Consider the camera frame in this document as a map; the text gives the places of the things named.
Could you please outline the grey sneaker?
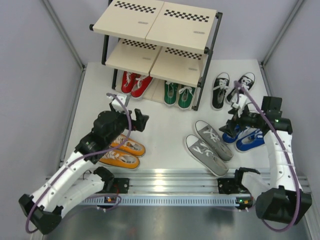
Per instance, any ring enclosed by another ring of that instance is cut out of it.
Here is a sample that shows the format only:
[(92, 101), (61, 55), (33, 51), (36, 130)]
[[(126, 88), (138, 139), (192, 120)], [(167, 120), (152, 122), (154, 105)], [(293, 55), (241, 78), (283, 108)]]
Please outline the grey sneaker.
[(202, 139), (190, 134), (184, 140), (185, 149), (197, 162), (206, 167), (213, 175), (223, 177), (229, 168), (219, 155)]
[(233, 158), (233, 152), (209, 123), (203, 120), (198, 120), (194, 124), (194, 129), (196, 134), (204, 140), (224, 162), (229, 162)]

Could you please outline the red sneaker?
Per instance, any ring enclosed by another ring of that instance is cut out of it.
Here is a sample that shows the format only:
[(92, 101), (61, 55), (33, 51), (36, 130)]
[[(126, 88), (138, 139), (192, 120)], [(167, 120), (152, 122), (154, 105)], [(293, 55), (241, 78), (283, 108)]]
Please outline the red sneaker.
[(124, 94), (129, 94), (136, 81), (137, 74), (134, 72), (124, 71), (122, 76), (122, 83), (121, 83), (121, 91)]
[(140, 75), (137, 77), (131, 91), (132, 98), (136, 100), (141, 99), (152, 81), (153, 78), (149, 75)]

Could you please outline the green sneaker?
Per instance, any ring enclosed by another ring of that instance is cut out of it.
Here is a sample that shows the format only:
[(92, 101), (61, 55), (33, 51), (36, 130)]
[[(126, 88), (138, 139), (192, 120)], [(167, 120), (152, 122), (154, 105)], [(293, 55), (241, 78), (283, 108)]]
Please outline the green sneaker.
[(164, 82), (164, 103), (172, 106), (177, 100), (178, 84), (170, 81)]
[(182, 110), (187, 110), (193, 101), (193, 97), (195, 94), (196, 88), (182, 85), (180, 90), (178, 91), (179, 99), (178, 99), (178, 106)]

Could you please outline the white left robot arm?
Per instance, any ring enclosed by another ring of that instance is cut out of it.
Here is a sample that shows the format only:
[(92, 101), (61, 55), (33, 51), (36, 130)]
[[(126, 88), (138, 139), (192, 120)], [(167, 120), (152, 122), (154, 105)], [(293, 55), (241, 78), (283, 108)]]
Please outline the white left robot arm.
[(124, 130), (145, 130), (148, 115), (134, 110), (115, 109), (101, 112), (93, 122), (91, 131), (75, 147), (58, 171), (32, 194), (23, 194), (18, 203), (26, 216), (25, 230), (31, 234), (29, 224), (43, 235), (52, 232), (66, 214), (83, 200), (96, 193), (109, 193), (114, 188), (114, 175), (96, 163), (134, 170), (145, 148), (127, 136)]

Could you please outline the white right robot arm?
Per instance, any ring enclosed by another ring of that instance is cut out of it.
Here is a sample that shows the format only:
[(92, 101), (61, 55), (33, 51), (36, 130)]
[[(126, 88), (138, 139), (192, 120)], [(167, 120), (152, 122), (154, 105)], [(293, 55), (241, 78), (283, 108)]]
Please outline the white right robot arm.
[(220, 127), (229, 137), (236, 137), (236, 129), (245, 127), (261, 130), (267, 147), (270, 183), (266, 183), (255, 169), (241, 167), (233, 186), (240, 193), (249, 193), (255, 199), (259, 219), (296, 225), (312, 205), (312, 197), (304, 193), (296, 174), (292, 153), (292, 123), (282, 117), (282, 98), (264, 96), (258, 113), (248, 108), (245, 94), (232, 103), (232, 118)]

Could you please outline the beige three-tier shoe shelf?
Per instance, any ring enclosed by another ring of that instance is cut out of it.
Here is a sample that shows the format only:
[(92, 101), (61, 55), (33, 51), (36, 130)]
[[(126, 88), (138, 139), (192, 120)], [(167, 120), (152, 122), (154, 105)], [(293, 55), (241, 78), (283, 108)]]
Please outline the beige three-tier shoe shelf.
[(223, 14), (162, 0), (111, 0), (90, 30), (104, 35), (101, 62), (114, 70), (120, 93), (124, 71), (151, 76), (142, 98), (163, 103), (165, 81), (195, 88), (188, 109), (197, 111)]

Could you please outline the blue sneaker left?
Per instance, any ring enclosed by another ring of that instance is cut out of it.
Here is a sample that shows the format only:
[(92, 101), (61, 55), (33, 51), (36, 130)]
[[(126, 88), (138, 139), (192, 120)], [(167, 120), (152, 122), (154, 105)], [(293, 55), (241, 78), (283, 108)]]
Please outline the blue sneaker left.
[(223, 133), (222, 139), (225, 143), (227, 143), (227, 144), (235, 143), (237, 140), (239, 140), (242, 136), (245, 135), (245, 133), (249, 130), (249, 127), (246, 126), (243, 130), (241, 130), (240, 127), (237, 125), (234, 130), (236, 133), (235, 137), (231, 137), (231, 136), (227, 135), (226, 133)]

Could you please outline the blue sneaker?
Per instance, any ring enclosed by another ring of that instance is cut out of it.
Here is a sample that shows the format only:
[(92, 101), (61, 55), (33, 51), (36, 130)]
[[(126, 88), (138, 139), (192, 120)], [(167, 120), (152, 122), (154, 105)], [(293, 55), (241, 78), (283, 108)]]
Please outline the blue sneaker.
[(247, 152), (265, 144), (263, 133), (260, 129), (249, 129), (238, 137), (235, 147), (239, 152)]
[(237, 125), (234, 130), (236, 133), (235, 137), (231, 137), (231, 136), (227, 135), (226, 133), (223, 133), (222, 139), (225, 143), (227, 143), (227, 144), (235, 143), (237, 140), (239, 140), (242, 136), (245, 135), (245, 133), (249, 130), (249, 127), (246, 126), (243, 130), (241, 130), (240, 127)]

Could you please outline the orange sneaker upper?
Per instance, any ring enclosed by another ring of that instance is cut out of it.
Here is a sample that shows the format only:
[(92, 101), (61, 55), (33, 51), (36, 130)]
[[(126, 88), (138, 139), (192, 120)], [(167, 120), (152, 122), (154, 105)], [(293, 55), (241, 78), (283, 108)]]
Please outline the orange sneaker upper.
[(124, 134), (120, 134), (111, 144), (110, 147), (111, 148), (115, 148), (118, 145), (120, 145), (121, 143), (123, 143), (122, 146), (118, 147), (117, 149), (127, 152), (129, 154), (132, 154), (136, 157), (142, 157), (145, 155), (146, 153), (146, 148), (144, 145), (142, 145), (141, 143), (128, 138), (126, 140), (126, 136)]

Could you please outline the orange sneaker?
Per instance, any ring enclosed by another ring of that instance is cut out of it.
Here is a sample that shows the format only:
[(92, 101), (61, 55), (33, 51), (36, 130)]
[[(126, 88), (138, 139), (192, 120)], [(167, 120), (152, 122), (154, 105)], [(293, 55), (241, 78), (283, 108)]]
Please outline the orange sneaker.
[(108, 151), (100, 158), (99, 162), (109, 166), (129, 170), (137, 169), (140, 166), (140, 160), (138, 157), (118, 149)]
[(118, 145), (120, 145), (121, 143), (123, 143), (122, 146), (118, 147), (117, 149), (127, 152), (129, 154), (132, 154), (136, 157), (142, 157), (145, 155), (146, 153), (146, 148), (144, 145), (142, 145), (141, 143), (128, 138), (126, 140), (126, 136), (124, 134), (120, 134), (111, 144), (110, 147), (111, 148), (115, 148)]

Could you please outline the blue sneaker right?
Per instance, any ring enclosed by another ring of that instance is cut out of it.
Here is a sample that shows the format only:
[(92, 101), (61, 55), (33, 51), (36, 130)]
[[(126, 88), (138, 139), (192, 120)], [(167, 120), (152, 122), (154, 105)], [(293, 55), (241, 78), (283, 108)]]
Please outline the blue sneaker right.
[(235, 147), (239, 152), (247, 152), (265, 144), (263, 133), (260, 129), (249, 129), (238, 137)]

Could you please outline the orange sneaker lower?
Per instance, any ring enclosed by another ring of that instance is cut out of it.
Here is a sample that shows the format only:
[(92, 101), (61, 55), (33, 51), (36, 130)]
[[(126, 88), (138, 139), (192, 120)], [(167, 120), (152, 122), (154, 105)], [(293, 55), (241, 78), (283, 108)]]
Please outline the orange sneaker lower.
[(118, 149), (108, 151), (100, 158), (99, 162), (109, 166), (129, 170), (137, 169), (140, 166), (140, 160), (138, 157)]

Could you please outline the black sneaker left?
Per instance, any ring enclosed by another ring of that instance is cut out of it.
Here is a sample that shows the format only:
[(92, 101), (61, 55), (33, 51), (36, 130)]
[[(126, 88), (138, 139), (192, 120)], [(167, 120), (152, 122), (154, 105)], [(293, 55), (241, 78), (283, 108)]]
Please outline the black sneaker left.
[(220, 73), (213, 81), (211, 105), (215, 110), (221, 110), (224, 106), (224, 99), (229, 89), (230, 76), (226, 72)]

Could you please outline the aluminium mounting rail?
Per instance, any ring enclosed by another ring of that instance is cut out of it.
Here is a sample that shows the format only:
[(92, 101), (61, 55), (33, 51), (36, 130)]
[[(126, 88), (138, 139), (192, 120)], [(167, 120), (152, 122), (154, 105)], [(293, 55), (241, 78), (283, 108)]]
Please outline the aluminium mounting rail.
[(218, 178), (209, 172), (136, 171), (101, 165), (41, 188), (45, 211), (62, 207), (62, 214), (77, 205), (87, 206), (198, 206), (250, 208), (254, 198), (233, 186), (234, 177)]

